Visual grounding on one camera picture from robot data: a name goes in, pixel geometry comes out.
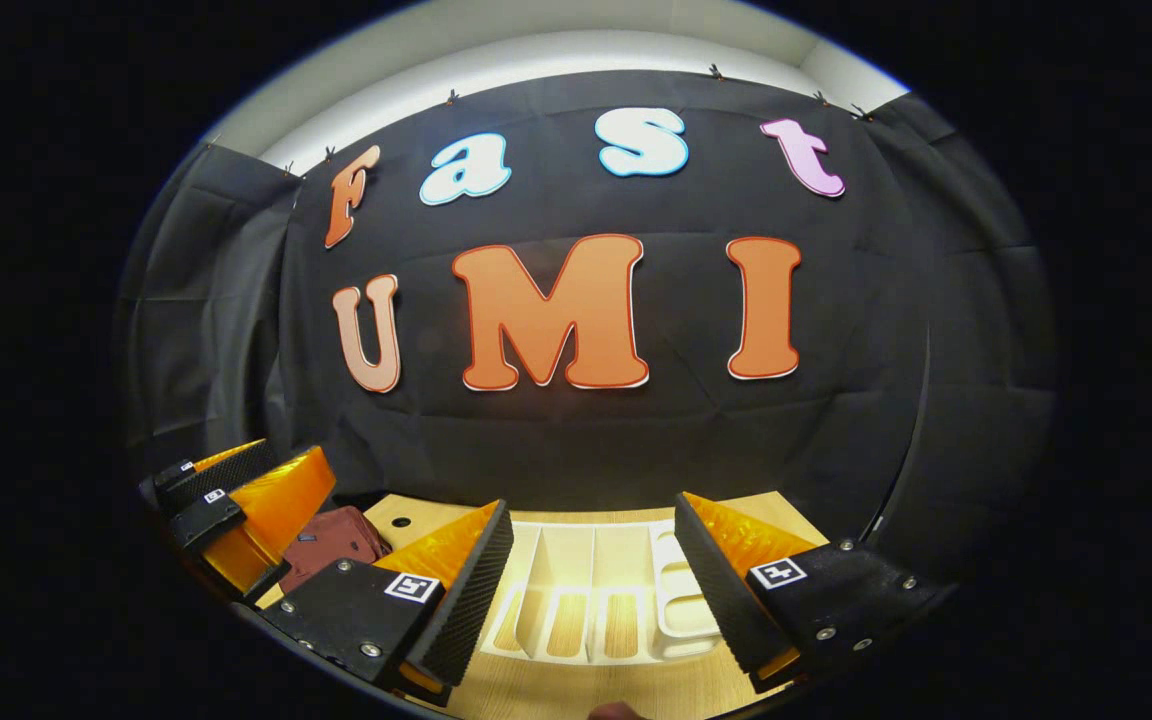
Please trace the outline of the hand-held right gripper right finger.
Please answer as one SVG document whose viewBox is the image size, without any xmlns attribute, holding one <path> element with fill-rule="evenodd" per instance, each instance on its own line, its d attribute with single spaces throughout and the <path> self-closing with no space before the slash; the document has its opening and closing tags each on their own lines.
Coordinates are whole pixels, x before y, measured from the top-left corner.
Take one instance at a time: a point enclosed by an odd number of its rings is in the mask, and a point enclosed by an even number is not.
<svg viewBox="0 0 1152 720">
<path fill-rule="evenodd" d="M 809 541 L 689 492 L 676 497 L 675 535 L 758 692 L 851 669 L 956 591 L 852 538 Z"/>
</svg>

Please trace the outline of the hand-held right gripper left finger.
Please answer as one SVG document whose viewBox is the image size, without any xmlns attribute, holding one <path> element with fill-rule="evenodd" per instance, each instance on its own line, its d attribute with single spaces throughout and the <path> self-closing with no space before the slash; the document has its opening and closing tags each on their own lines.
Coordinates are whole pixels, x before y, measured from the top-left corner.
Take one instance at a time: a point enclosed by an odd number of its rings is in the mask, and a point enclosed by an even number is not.
<svg viewBox="0 0 1152 720">
<path fill-rule="evenodd" d="M 447 705 L 511 553 L 502 500 L 372 564 L 339 558 L 262 611 L 262 629 L 379 692 Z"/>
</svg>

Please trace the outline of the maroon schoolbag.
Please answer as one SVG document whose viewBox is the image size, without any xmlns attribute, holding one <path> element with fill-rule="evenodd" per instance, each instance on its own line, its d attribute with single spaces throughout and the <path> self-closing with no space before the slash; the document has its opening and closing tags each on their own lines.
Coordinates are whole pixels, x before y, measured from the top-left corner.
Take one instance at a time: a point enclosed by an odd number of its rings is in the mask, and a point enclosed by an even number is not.
<svg viewBox="0 0 1152 720">
<path fill-rule="evenodd" d="M 279 579 L 279 588 L 291 593 L 339 559 L 372 564 L 391 552 L 391 544 L 357 507 L 320 511 L 285 550 L 285 561 L 291 564 L 291 570 Z"/>
</svg>

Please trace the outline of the cream white bookshelf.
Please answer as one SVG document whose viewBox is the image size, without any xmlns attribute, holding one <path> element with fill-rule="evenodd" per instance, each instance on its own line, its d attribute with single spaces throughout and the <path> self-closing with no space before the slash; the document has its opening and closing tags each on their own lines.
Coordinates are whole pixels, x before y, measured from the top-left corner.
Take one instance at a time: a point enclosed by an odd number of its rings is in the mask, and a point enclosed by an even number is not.
<svg viewBox="0 0 1152 720">
<path fill-rule="evenodd" d="M 670 520 L 516 521 L 484 653 L 541 664 L 672 664 L 721 634 Z"/>
</svg>

